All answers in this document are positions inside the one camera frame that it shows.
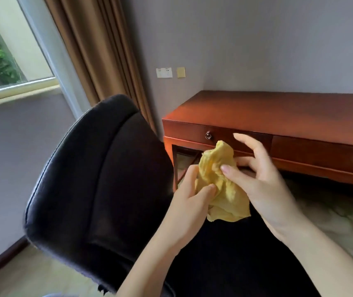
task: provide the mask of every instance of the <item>left hand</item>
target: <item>left hand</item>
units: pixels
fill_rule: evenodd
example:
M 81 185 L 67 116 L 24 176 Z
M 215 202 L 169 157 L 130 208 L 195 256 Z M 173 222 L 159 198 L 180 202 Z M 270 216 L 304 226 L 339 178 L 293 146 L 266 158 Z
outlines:
M 207 216 L 208 205 L 217 191 L 214 184 L 203 187 L 195 194 L 198 165 L 191 165 L 174 193 L 170 207 L 156 232 L 162 242 L 177 253 L 198 233 Z

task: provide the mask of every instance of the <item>curtain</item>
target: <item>curtain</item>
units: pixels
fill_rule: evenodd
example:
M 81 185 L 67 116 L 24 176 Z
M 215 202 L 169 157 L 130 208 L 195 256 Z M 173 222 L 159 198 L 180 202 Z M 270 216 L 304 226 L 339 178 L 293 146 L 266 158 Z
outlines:
M 45 1 L 90 104 L 130 96 L 155 131 L 120 0 Z

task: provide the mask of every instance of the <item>black leather chair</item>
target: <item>black leather chair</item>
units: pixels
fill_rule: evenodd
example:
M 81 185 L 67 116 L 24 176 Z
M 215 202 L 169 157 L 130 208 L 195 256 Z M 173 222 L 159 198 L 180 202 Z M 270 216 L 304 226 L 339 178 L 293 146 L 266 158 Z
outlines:
M 131 100 L 90 109 L 46 164 L 25 212 L 32 244 L 116 292 L 172 199 L 164 145 Z M 292 253 L 252 217 L 204 223 L 163 296 L 319 296 Z

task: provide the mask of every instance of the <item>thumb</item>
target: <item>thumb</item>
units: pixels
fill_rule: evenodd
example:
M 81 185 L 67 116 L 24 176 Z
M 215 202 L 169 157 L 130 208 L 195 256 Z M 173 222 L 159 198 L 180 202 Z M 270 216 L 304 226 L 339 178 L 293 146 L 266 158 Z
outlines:
M 250 191 L 255 184 L 255 181 L 257 181 L 255 178 L 252 178 L 229 165 L 221 165 L 220 169 L 227 179 L 233 181 L 246 192 Z
M 209 204 L 214 198 L 217 192 L 217 186 L 215 184 L 210 184 L 203 187 L 199 193 L 196 194 L 197 199 L 202 199 L 206 204 Z

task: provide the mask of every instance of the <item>yellow cloth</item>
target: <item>yellow cloth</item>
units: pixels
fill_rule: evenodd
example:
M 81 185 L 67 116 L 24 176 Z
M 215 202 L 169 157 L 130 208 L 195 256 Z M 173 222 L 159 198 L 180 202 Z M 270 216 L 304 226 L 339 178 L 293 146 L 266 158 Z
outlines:
M 220 166 L 227 164 L 237 169 L 232 147 L 219 140 L 215 149 L 204 151 L 199 163 L 199 176 L 196 180 L 196 193 L 209 184 L 218 188 L 215 199 L 210 203 L 207 219 L 221 219 L 236 222 L 249 217 L 249 199 L 246 192 L 227 179 Z

